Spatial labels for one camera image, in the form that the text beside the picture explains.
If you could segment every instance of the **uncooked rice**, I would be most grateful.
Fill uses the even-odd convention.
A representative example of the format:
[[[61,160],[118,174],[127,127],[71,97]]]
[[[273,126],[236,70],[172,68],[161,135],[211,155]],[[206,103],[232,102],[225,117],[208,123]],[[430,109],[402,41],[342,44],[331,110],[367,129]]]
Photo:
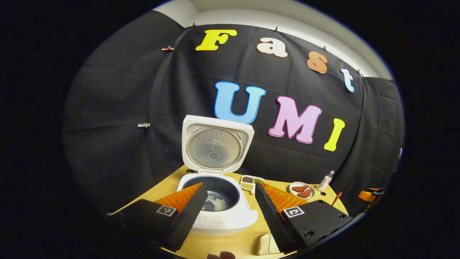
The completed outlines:
[[[211,202],[214,205],[214,211],[215,212],[223,211],[224,209],[226,209],[227,204],[226,204],[225,200],[218,199],[218,198],[215,198],[215,197],[217,197],[217,195],[208,195],[205,202]]]

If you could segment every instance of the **letter u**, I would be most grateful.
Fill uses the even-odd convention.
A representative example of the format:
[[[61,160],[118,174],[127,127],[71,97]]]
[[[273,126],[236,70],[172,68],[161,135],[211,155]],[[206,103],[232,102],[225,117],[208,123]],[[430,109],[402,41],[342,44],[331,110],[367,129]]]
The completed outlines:
[[[216,88],[217,97],[214,113],[217,118],[244,124],[250,124],[254,121],[259,108],[260,98],[266,93],[264,89],[255,86],[246,87],[246,92],[249,94],[246,112],[243,115],[235,115],[231,112],[231,105],[233,96],[240,89],[240,86],[231,82],[217,82]]]

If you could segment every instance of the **bottle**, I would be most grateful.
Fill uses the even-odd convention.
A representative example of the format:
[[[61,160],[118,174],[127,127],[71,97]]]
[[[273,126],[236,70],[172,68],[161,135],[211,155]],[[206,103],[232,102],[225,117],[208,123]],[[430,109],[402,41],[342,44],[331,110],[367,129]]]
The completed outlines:
[[[331,182],[332,177],[334,176],[334,171],[332,170],[328,175],[324,177],[321,183],[318,185],[318,191],[323,191],[324,188]]]

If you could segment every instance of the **inner pot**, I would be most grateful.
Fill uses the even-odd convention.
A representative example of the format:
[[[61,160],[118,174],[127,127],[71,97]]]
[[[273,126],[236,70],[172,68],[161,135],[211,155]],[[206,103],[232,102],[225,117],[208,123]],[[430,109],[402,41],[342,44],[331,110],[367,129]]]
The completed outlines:
[[[188,180],[182,189],[203,182],[207,186],[207,199],[201,210],[208,212],[225,211],[240,200],[240,192],[229,181],[213,176],[199,176]]]

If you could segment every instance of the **small dish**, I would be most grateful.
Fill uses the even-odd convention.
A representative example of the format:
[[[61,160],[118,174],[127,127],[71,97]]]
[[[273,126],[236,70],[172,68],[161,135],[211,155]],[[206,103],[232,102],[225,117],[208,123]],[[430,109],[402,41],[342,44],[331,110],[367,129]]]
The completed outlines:
[[[311,190],[310,196],[308,196],[307,198],[302,198],[302,197],[298,196],[298,194],[300,192],[296,192],[296,191],[292,190],[292,187],[301,187],[301,186],[307,186],[307,189],[305,189],[305,191],[306,190]],[[303,200],[309,200],[309,199],[313,198],[313,196],[315,196],[315,189],[312,186],[310,186],[310,185],[308,185],[308,184],[306,184],[304,182],[293,182],[292,184],[289,185],[289,192],[292,193],[293,195],[295,195],[297,198],[301,198]]]
[[[257,182],[265,182],[265,180],[260,177],[243,175],[240,180],[240,186],[243,190],[250,191],[252,194],[254,194]]]

